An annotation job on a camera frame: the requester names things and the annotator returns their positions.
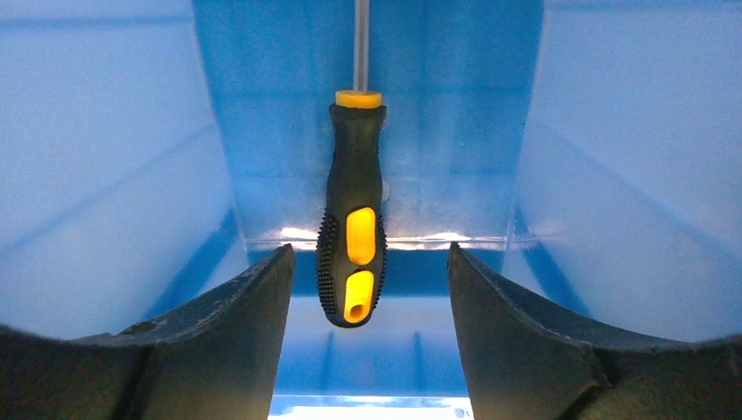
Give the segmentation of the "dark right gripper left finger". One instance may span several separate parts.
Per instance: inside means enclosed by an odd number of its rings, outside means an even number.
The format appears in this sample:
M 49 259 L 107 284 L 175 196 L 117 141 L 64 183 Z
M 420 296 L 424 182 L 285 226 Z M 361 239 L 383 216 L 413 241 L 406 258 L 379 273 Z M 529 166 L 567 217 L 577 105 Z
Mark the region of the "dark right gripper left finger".
M 267 418 L 294 269 L 283 245 L 118 334 L 52 339 L 3 326 L 2 418 Z

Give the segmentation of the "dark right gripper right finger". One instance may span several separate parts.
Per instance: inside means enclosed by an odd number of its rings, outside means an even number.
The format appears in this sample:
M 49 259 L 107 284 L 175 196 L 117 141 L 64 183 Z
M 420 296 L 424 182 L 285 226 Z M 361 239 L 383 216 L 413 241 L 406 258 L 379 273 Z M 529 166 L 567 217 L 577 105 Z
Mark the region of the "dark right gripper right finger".
M 477 419 L 738 419 L 741 338 L 681 342 L 579 315 L 457 243 L 448 263 Z

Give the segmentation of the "black yellow screwdriver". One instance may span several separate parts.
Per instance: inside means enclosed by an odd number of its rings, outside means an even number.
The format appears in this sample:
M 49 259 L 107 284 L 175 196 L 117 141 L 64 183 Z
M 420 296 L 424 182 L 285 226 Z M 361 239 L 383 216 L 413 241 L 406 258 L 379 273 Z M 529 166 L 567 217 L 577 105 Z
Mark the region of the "black yellow screwdriver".
M 325 209 L 318 232 L 318 296 L 341 328 L 364 326 L 378 304 L 387 243 L 379 143 L 387 109 L 368 88 L 370 3 L 354 6 L 353 86 L 329 107 L 334 134 Z

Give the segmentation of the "blue plastic bin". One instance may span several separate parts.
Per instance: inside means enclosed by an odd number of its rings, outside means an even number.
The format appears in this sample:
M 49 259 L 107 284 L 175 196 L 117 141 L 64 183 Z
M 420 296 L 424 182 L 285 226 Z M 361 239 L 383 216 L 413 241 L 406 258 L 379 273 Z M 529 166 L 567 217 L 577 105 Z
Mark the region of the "blue plastic bin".
M 333 325 L 356 2 L 2 2 L 1 329 L 118 334 L 289 245 L 265 419 L 477 419 L 457 243 L 609 326 L 741 338 L 738 1 L 368 1 L 387 257 L 370 320 Z

